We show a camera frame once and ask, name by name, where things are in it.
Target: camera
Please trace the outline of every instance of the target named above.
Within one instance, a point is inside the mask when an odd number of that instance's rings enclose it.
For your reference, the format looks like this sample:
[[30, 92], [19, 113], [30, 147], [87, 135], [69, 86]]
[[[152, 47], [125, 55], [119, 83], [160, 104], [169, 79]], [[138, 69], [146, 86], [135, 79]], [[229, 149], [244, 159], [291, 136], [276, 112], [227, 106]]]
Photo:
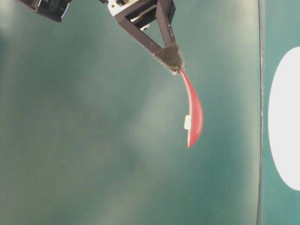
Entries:
[[33, 12], [61, 22], [72, 0], [16, 0]]

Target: white oval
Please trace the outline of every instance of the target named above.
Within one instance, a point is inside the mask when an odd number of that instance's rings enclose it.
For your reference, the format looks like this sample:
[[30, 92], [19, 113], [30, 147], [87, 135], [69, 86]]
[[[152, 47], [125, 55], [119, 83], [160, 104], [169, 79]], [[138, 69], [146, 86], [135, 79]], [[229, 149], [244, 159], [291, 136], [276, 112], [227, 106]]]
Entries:
[[300, 190], [300, 47], [281, 60], [269, 102], [269, 138], [273, 159], [283, 181]]

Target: teal wall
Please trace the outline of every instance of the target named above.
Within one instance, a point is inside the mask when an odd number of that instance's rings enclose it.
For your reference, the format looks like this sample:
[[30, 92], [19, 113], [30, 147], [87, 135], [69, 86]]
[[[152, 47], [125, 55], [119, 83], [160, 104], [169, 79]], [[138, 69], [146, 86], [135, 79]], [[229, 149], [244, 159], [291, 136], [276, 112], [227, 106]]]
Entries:
[[58, 24], [1, 0], [1, 224], [256, 224], [258, 2], [175, 3], [205, 116], [192, 149], [181, 78], [105, 5], [75, 0]]
[[300, 191], [288, 187], [276, 170], [268, 136], [268, 105], [275, 71], [283, 56], [300, 46], [297, 0], [262, 0], [264, 133], [262, 146], [261, 225], [300, 224]]

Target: red plastic spoon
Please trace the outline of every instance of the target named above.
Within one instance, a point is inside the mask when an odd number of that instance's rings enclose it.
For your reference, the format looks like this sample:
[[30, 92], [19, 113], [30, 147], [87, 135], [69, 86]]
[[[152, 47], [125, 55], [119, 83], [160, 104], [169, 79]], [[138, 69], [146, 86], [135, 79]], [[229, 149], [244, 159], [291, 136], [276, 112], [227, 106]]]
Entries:
[[186, 75], [185, 71], [181, 69], [180, 73], [187, 88], [189, 115], [186, 116], [184, 127], [188, 130], [187, 146], [191, 148], [198, 141], [202, 133], [204, 123], [203, 109], [197, 92], [195, 91], [190, 80], [188, 79], [188, 76]]

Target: white label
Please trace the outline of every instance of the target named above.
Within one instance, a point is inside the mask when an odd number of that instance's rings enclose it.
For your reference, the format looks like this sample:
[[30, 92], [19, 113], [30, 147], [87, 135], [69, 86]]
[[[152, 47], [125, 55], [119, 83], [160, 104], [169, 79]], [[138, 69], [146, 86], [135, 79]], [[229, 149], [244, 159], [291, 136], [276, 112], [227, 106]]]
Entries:
[[276, 70], [268, 116], [276, 168], [289, 187], [300, 190], [300, 47], [290, 50]]

